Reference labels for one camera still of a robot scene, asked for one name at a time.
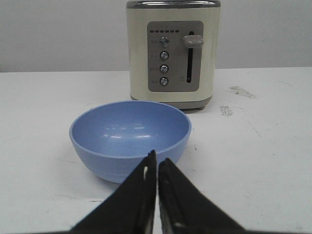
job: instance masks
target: table surface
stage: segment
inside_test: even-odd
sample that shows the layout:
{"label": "table surface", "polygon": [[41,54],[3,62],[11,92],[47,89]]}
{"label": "table surface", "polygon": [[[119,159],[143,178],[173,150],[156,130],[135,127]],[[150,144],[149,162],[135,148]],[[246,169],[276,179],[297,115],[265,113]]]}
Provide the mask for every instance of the table surface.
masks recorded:
{"label": "table surface", "polygon": [[[68,131],[129,93],[129,72],[0,74],[1,234],[68,230],[118,187],[84,166]],[[311,101],[312,67],[216,70],[177,166],[246,229],[312,233]]]}

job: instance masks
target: gray wall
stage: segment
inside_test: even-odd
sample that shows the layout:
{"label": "gray wall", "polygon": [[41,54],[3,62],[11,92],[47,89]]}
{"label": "gray wall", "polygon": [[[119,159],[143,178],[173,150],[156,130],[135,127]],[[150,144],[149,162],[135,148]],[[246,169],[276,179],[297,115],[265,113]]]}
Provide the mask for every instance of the gray wall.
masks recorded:
{"label": "gray wall", "polygon": [[[0,72],[128,70],[126,0],[0,0]],[[221,0],[217,68],[312,66],[311,0]]]}

